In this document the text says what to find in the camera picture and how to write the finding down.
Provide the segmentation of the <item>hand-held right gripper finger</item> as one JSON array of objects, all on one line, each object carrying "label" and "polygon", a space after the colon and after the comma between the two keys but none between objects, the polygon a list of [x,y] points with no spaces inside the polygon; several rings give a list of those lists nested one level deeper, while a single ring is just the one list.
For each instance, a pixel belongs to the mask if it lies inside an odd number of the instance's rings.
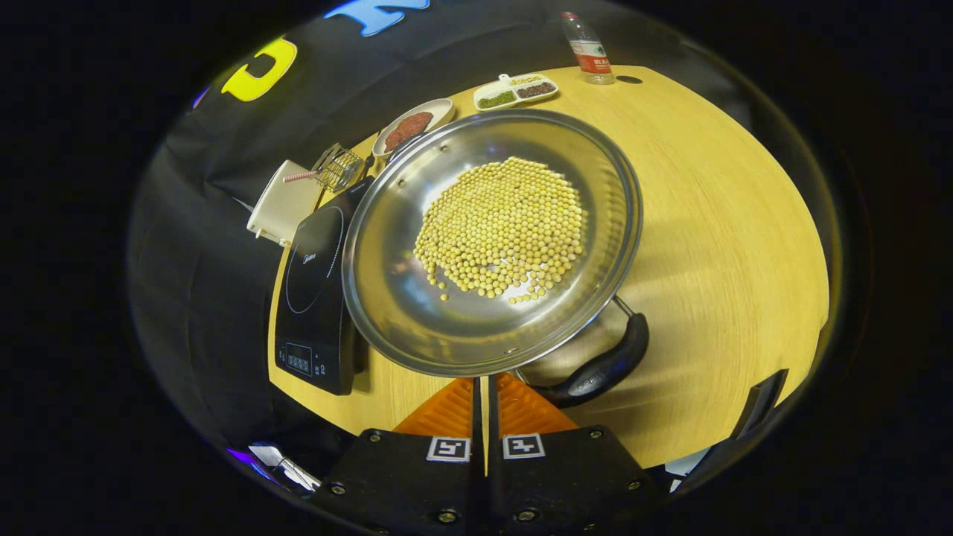
[{"label": "hand-held right gripper finger", "polygon": [[513,374],[491,387],[488,499],[500,535],[622,535],[657,483],[612,431],[580,427]]},{"label": "hand-held right gripper finger", "polygon": [[313,508],[364,535],[469,535],[484,473],[479,410],[479,381],[456,379],[392,430],[364,430]]}]

